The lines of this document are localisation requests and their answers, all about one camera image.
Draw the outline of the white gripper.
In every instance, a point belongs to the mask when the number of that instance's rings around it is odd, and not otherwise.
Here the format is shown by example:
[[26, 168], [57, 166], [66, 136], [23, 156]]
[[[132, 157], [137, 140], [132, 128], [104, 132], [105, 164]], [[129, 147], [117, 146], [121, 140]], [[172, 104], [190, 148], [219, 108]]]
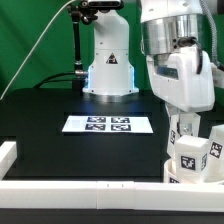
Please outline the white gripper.
[[[183, 47], [156, 66], [152, 56], [146, 57], [153, 93], [165, 102], [185, 112], [209, 111], [215, 102], [212, 70], [208, 54], [202, 52], [202, 69], [197, 73], [199, 56], [196, 46]], [[180, 135], [193, 134], [193, 117], [181, 113]]]

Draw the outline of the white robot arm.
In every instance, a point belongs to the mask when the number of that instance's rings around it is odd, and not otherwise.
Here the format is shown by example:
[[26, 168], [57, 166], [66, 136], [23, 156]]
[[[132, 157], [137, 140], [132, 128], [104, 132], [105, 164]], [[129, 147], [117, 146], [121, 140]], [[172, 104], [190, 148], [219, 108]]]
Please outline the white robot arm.
[[[117, 14], [122, 0], [87, 0], [94, 15], [95, 52], [85, 91], [102, 98], [136, 93], [128, 59], [127, 21]], [[203, 112], [215, 102], [215, 55], [202, 50], [199, 18], [206, 0], [140, 0], [141, 48], [153, 93], [175, 109]]]

